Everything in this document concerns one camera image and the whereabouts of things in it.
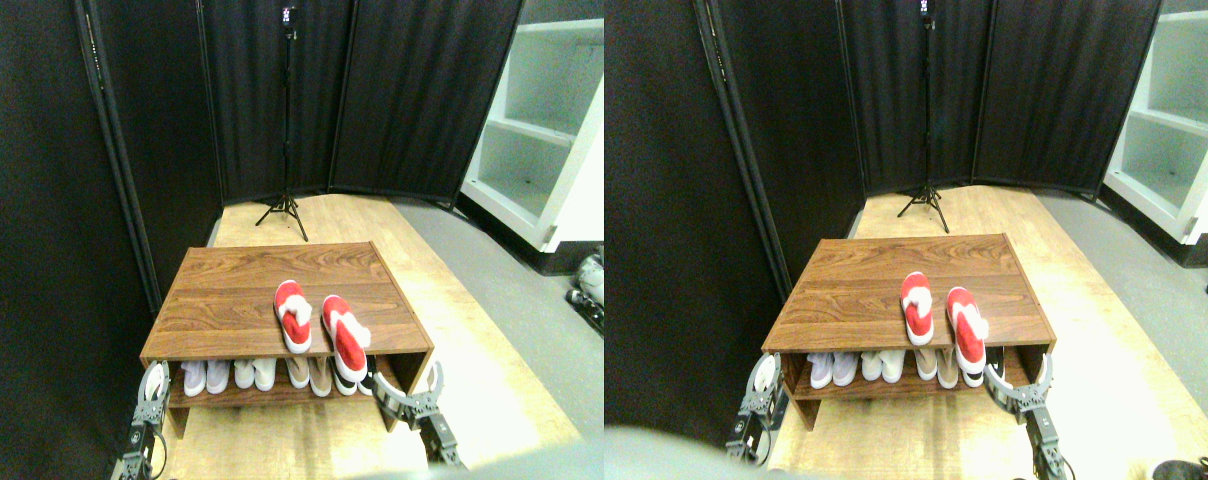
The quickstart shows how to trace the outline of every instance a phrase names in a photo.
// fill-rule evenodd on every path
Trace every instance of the white shoe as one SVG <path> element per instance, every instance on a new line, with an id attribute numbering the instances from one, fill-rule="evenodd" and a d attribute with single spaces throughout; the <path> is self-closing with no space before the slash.
<path id="1" fill-rule="evenodd" d="M 813 374 L 809 375 L 809 386 L 813 389 L 827 387 L 831 383 L 836 357 L 831 355 L 831 352 L 809 353 L 809 362 L 813 364 Z"/>
<path id="2" fill-rule="evenodd" d="M 906 363 L 905 349 L 882 349 L 879 360 L 884 363 L 883 378 L 888 383 L 896 383 L 902 378 L 902 365 Z"/>
<path id="3" fill-rule="evenodd" d="M 836 352 L 836 365 L 831 369 L 836 387 L 847 387 L 856 378 L 856 352 Z"/>
<path id="4" fill-rule="evenodd" d="M 257 360 L 252 360 L 252 384 L 256 384 L 259 391 L 269 392 L 271 387 L 275 387 L 277 362 L 279 362 L 279 358 L 257 358 Z"/>
<path id="5" fill-rule="evenodd" d="M 861 378 L 876 381 L 883 371 L 884 362 L 879 358 L 878 349 L 861 352 Z"/>
<path id="6" fill-rule="evenodd" d="M 252 358 L 236 362 L 236 387 L 239 389 L 252 387 Z"/>
<path id="7" fill-rule="evenodd" d="M 230 383 L 230 360 L 209 360 L 208 362 L 208 384 L 207 389 L 210 394 L 219 394 L 226 391 L 226 384 Z"/>
<path id="8" fill-rule="evenodd" d="M 187 378 L 182 382 L 182 389 L 187 397 L 197 397 L 205 387 L 205 362 L 182 362 L 182 370 L 187 371 Z"/>

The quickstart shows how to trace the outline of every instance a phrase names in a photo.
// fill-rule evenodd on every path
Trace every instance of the white shelving unit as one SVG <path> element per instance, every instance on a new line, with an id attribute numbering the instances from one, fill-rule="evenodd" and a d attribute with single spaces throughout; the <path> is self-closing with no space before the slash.
<path id="1" fill-rule="evenodd" d="M 1160 16 L 1104 183 L 1181 244 L 1208 233 L 1208 10 Z"/>
<path id="2" fill-rule="evenodd" d="M 461 195 L 538 251 L 604 239 L 604 19 L 516 29 Z"/>

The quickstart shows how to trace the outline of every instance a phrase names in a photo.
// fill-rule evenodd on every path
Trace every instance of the gray floor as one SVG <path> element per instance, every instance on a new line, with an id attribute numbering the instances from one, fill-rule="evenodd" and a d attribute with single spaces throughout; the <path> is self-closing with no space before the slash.
<path id="1" fill-rule="evenodd" d="M 1035 195 L 1208 415 L 1208 268 L 1181 268 L 1102 204 L 1053 191 Z"/>
<path id="2" fill-rule="evenodd" d="M 568 276 L 540 276 L 470 222 L 426 202 L 400 214 L 466 285 L 582 435 L 604 428 L 604 339 L 564 302 Z"/>

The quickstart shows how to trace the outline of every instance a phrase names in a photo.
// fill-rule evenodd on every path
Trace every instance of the floor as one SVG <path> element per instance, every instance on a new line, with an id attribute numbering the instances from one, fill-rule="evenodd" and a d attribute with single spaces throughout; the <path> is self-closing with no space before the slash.
<path id="1" fill-rule="evenodd" d="M 540 276 L 469 220 L 424 201 L 400 214 L 466 285 L 582 434 L 604 428 L 604 337 L 564 301 L 569 276 Z"/>
<path id="2" fill-rule="evenodd" d="M 261 204 L 223 210 L 215 244 L 302 244 L 284 215 L 252 224 Z M 440 410 L 467 465 L 575 443 L 581 435 L 494 320 L 381 197 L 298 199 L 312 243 L 372 242 L 412 302 L 445 366 Z M 424 388 L 418 383 L 417 391 Z M 292 388 L 275 384 L 275 388 Z M 274 407 L 193 407 L 184 439 L 165 422 L 165 478 L 353 478 L 426 468 L 416 430 L 388 433 L 373 401 L 313 401 Z"/>
<path id="3" fill-rule="evenodd" d="M 1104 204 L 1047 190 L 1035 196 L 1129 308 L 1208 416 L 1208 268 L 1181 268 Z"/>
<path id="4" fill-rule="evenodd" d="M 942 236 L 906 196 L 866 201 L 858 238 Z M 1080 478 L 1139 478 L 1208 456 L 1208 417 L 1129 308 L 1043 202 L 1020 187 L 943 192 L 953 235 L 1004 233 L 1057 335 L 1049 411 Z M 1026 427 L 983 394 L 824 401 L 815 428 L 783 420 L 769 467 L 856 479 L 1033 478 Z"/>

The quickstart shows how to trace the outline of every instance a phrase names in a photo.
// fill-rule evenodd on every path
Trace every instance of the wooden tabletop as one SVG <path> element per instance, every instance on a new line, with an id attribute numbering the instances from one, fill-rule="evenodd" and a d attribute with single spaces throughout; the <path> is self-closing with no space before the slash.
<path id="1" fill-rule="evenodd" d="M 329 294 L 352 303 L 372 332 L 368 355 L 432 348 L 371 242 L 191 248 L 143 347 L 143 364 L 294 355 L 275 319 L 275 288 L 288 279 L 302 284 L 313 307 L 303 355 L 333 354 L 320 323 Z"/>
<path id="2" fill-rule="evenodd" d="M 933 291 L 930 347 L 953 342 L 946 320 L 952 287 L 972 293 L 991 320 L 987 346 L 1051 345 L 1053 330 L 1021 261 L 1003 235 L 823 239 L 763 341 L 765 352 L 910 349 L 902 281 L 928 276 Z"/>

